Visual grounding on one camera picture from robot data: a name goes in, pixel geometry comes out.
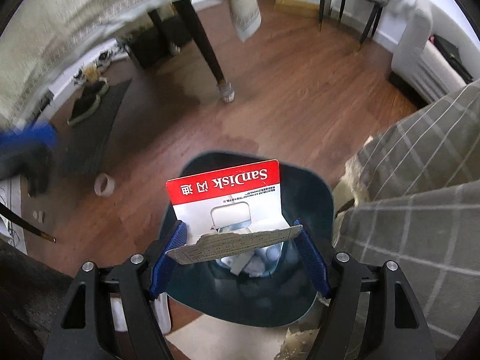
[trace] metal screw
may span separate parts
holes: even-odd
[[[82,269],[85,271],[85,272],[90,272],[92,269],[93,269],[93,262],[91,261],[87,261],[85,264],[82,265]]]
[[[344,252],[337,253],[337,260],[346,263],[350,259],[350,256]]]
[[[391,271],[396,271],[398,269],[398,265],[395,261],[389,261],[387,262],[387,268]]]
[[[143,256],[141,254],[134,254],[130,257],[130,261],[134,264],[140,264],[143,261]]]

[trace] white box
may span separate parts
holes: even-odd
[[[180,264],[273,245],[302,228],[282,216],[277,160],[176,178],[166,188],[177,219],[188,227],[187,244],[166,253]]]

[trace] tape roll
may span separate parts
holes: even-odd
[[[115,189],[115,180],[106,173],[101,173],[95,179],[93,189],[97,196],[103,196],[107,198],[113,193],[113,190]]]

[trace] floor mat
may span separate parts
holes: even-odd
[[[97,111],[72,127],[61,162],[62,176],[96,175],[109,140],[115,117],[131,80],[111,86]]]

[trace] table leg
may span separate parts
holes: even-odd
[[[189,31],[191,37],[197,44],[200,52],[205,58],[210,70],[212,71],[215,79],[217,80],[217,86],[220,90],[220,94],[225,103],[233,101],[235,92],[233,91],[230,83],[225,79],[222,69],[218,64],[217,57],[213,52],[212,45],[208,40],[207,34],[203,29],[202,23],[195,12],[194,7],[191,5],[190,0],[180,0],[173,3],[177,9],[178,14],[182,18],[185,27]]]
[[[382,7],[378,9],[377,16],[375,16],[375,23],[373,23],[373,28],[371,30],[371,38],[374,38],[375,31],[377,31],[378,22],[380,21],[380,15],[382,14]]]
[[[318,5],[318,31],[322,30],[324,9],[325,9],[325,0],[320,0],[320,4]]]
[[[158,14],[157,10],[151,10],[148,12],[148,16],[150,20],[152,20],[153,25],[158,30],[158,36],[162,42],[169,46],[169,52],[171,55],[176,56],[180,54],[180,48],[175,44],[173,40],[170,39],[167,32],[164,30],[162,19],[160,19],[160,15]]]
[[[345,9],[345,1],[346,0],[342,0],[342,2],[340,4],[340,12],[338,14],[338,23],[339,24],[340,24],[340,21],[342,21],[343,10]]]
[[[363,34],[360,37],[360,42],[358,43],[357,51],[360,51],[360,48],[362,47],[363,42],[365,42],[365,39],[367,39],[368,33],[370,32],[371,25],[373,24],[375,16],[379,9],[380,7],[376,4],[373,6],[370,17],[368,18],[368,21],[367,21],[367,25],[365,26],[365,30],[363,30]]]

